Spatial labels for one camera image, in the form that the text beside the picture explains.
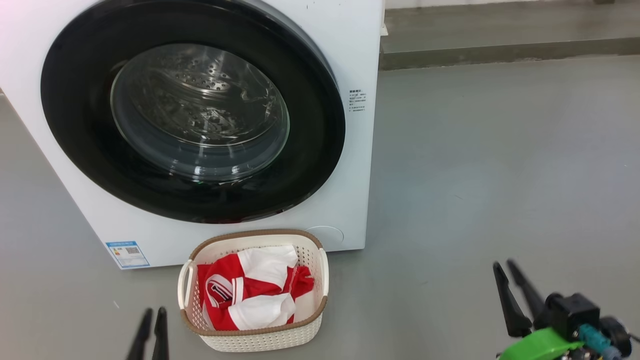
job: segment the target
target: bright green plastic part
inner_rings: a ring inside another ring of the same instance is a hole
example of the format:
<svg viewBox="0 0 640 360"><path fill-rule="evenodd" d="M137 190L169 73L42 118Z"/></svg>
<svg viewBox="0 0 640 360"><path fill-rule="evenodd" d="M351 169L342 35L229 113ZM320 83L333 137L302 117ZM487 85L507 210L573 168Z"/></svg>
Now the bright green plastic part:
<svg viewBox="0 0 640 360"><path fill-rule="evenodd" d="M581 341L570 343L547 327L532 332L524 339L508 347L500 360L554 360L569 350L584 346Z"/></svg>

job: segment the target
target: basket handle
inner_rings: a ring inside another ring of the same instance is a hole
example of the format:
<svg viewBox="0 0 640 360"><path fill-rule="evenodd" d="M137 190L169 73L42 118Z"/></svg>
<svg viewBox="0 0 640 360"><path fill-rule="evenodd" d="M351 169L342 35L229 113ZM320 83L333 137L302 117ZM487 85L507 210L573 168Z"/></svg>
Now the basket handle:
<svg viewBox="0 0 640 360"><path fill-rule="evenodd" d="M324 249L320 249L320 257L322 259L323 296L327 296L329 295L329 259L326 258Z"/></svg>
<svg viewBox="0 0 640 360"><path fill-rule="evenodd" d="M178 306L180 310L184 310L185 307L189 306L189 295L191 294L191 285L193 284L193 267L191 266L191 262L193 260L189 259L180 270L180 275L178 275ZM187 288L184 288L184 276L187 273L187 269L189 269L189 279L187 280Z"/></svg>

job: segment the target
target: red and white clothing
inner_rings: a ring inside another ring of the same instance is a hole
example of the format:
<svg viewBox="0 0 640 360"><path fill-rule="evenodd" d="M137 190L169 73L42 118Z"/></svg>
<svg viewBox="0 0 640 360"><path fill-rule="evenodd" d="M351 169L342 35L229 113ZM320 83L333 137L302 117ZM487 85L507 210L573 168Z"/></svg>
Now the red and white clothing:
<svg viewBox="0 0 640 360"><path fill-rule="evenodd" d="M202 314L212 329L250 330L302 321L314 280L292 245L247 249L198 265Z"/></svg>

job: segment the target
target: washing machine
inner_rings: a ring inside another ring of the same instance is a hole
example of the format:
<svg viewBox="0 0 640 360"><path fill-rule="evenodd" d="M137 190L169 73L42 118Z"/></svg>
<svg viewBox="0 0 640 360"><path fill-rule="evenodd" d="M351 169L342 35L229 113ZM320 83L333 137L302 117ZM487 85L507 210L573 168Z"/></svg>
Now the washing machine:
<svg viewBox="0 0 640 360"><path fill-rule="evenodd" d="M382 11L15 1L0 14L0 87L120 268L182 264L254 229L362 249Z"/></svg>

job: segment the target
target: white plastic basket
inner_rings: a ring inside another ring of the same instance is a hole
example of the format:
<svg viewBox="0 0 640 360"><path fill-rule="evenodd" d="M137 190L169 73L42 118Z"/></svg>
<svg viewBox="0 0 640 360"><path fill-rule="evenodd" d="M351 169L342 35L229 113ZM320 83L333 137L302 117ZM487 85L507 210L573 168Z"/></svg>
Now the white plastic basket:
<svg viewBox="0 0 640 360"><path fill-rule="evenodd" d="M279 245L293 245L298 252L298 265L309 267L315 279L314 314L304 321L278 327L245 331L210 330L199 307L198 265L213 263L244 249ZM315 236L300 230L245 231L211 238L191 253L178 278L178 305L182 319L207 345L224 352L277 350L308 343L320 329L328 294L329 264L326 253Z"/></svg>

